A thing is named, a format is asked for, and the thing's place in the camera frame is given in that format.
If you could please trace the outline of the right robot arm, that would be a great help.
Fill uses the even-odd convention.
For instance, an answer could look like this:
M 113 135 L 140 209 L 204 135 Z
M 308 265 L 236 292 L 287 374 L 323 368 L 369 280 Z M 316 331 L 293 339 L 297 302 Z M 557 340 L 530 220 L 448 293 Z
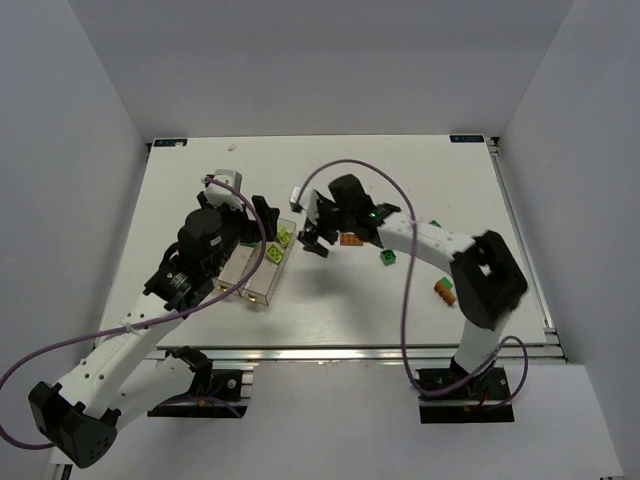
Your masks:
M 298 234 L 303 249 L 325 258 L 329 250 L 322 241 L 333 245 L 341 234 L 352 233 L 381 250 L 405 253 L 449 275 L 465 318 L 451 367 L 471 377 L 486 370 L 507 319 L 528 290 L 502 236 L 492 230 L 468 236 L 418 222 L 408 208 L 374 203 L 352 174 L 332 181 L 329 190 L 329 198 L 301 187 L 291 193 L 291 210 L 306 214 Z

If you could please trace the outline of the dark green lego plate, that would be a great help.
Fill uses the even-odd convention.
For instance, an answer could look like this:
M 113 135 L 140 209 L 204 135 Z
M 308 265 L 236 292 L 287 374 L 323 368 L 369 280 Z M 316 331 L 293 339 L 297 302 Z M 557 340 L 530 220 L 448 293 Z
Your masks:
M 453 289 L 453 288 L 454 288 L 454 284 L 453 284 L 453 282 L 452 282 L 449 278 L 447 278 L 447 277 L 442 277 L 442 278 L 439 280 L 439 283 L 440 283 L 444 288 L 446 288 L 446 289 L 448 289 L 448 290 L 451 290 L 451 289 Z

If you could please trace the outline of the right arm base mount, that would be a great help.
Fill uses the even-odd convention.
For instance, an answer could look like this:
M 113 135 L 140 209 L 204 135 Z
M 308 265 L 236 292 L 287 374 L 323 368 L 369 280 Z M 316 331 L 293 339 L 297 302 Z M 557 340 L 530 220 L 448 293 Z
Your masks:
M 502 367 L 492 367 L 478 379 L 439 397 L 419 396 L 423 425 L 514 423 L 511 390 Z

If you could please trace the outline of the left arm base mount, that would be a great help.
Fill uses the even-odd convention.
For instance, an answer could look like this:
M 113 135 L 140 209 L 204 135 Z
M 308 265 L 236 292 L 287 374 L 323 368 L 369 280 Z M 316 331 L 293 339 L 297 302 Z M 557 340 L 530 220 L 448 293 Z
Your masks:
M 248 409 L 253 371 L 213 368 L 197 373 L 188 389 L 147 413 L 151 418 L 241 419 Z

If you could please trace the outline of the lime green square lego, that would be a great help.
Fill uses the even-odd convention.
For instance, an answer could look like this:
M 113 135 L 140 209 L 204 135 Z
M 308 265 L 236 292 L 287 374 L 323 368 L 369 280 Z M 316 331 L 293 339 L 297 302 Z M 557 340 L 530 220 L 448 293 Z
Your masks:
M 288 247 L 288 245 L 291 243 L 291 240 L 292 240 L 292 235 L 288 231 L 284 231 L 279 235 L 279 243 L 285 248 Z

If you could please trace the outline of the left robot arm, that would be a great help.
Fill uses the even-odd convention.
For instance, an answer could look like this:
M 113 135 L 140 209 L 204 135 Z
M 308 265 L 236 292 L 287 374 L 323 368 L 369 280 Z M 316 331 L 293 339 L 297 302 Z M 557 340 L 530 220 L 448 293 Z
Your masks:
M 192 347 L 170 350 L 148 377 L 128 380 L 157 343 L 213 291 L 238 244 L 276 237 L 280 211 L 262 196 L 252 198 L 256 219 L 250 219 L 244 205 L 210 202 L 204 194 L 197 199 L 199 208 L 187 215 L 176 242 L 127 314 L 138 321 L 171 313 L 176 319 L 108 335 L 55 384 L 40 382 L 29 393 L 37 429 L 79 468 L 95 464 L 120 430 L 162 402 L 204 397 L 217 389 L 211 361 Z

